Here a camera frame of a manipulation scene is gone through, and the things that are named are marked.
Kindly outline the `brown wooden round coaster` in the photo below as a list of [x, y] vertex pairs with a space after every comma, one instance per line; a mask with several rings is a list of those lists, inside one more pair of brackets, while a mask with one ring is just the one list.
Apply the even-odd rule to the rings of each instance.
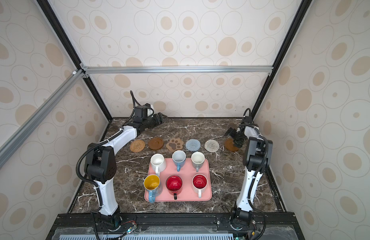
[[234, 140], [233, 139], [227, 139], [225, 141], [225, 148], [231, 152], [236, 152], [238, 151], [240, 148], [236, 147], [235, 146], [235, 143], [234, 143]]

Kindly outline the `multicolour woven round coaster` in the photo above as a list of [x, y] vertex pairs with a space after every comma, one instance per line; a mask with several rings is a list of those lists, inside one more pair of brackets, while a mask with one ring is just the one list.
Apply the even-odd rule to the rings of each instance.
[[220, 149], [220, 144], [216, 140], [207, 140], [205, 149], [210, 153], [215, 153]]

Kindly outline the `blue floral mug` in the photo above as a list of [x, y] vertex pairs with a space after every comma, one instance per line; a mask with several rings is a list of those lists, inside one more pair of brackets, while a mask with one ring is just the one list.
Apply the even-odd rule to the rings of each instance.
[[172, 154], [172, 160], [178, 172], [185, 165], [186, 159], [187, 159], [186, 153], [182, 150], [177, 150]]

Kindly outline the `dark brown wooden coaster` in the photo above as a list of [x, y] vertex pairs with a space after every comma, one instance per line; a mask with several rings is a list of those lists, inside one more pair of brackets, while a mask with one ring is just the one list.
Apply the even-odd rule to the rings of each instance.
[[152, 138], [148, 142], [148, 147], [154, 151], [161, 149], [163, 147], [163, 139], [159, 137]]

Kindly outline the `light blue woven coaster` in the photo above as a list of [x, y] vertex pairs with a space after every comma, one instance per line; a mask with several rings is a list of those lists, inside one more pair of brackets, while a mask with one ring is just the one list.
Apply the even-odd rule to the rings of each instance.
[[186, 148], [188, 151], [197, 152], [201, 148], [201, 143], [199, 140], [190, 139], [186, 142]]

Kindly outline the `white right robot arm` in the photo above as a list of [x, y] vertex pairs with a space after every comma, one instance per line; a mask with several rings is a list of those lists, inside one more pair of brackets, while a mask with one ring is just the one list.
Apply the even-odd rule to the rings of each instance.
[[264, 172], [270, 165], [273, 142], [264, 137], [257, 126], [240, 124], [238, 130], [229, 128], [225, 133], [232, 137], [236, 147], [247, 146], [243, 156], [245, 178], [239, 197], [231, 210], [230, 222], [234, 230], [241, 230], [253, 220], [254, 197]]

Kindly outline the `grey mug white inside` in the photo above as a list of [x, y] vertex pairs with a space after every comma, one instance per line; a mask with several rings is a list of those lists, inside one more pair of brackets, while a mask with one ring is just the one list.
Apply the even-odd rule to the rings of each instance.
[[194, 152], [191, 156], [192, 165], [198, 173], [205, 162], [205, 155], [201, 152]]

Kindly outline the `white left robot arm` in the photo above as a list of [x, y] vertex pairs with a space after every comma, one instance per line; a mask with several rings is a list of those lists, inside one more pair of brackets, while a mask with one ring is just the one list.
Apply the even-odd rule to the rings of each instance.
[[97, 194], [99, 207], [94, 211], [96, 219], [104, 221], [112, 228], [121, 225], [119, 205], [115, 199], [113, 186], [117, 171], [115, 155], [145, 129], [153, 129], [166, 120], [167, 116], [162, 113], [146, 117], [138, 114], [110, 138], [98, 144], [90, 144], [79, 158], [76, 174], [82, 181], [92, 184]]

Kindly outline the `cork paw print coaster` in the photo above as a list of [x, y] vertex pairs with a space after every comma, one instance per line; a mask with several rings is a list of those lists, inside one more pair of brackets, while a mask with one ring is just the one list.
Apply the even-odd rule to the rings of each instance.
[[166, 144], [166, 148], [171, 152], [174, 153], [175, 151], [183, 149], [184, 142], [180, 138], [172, 138]]

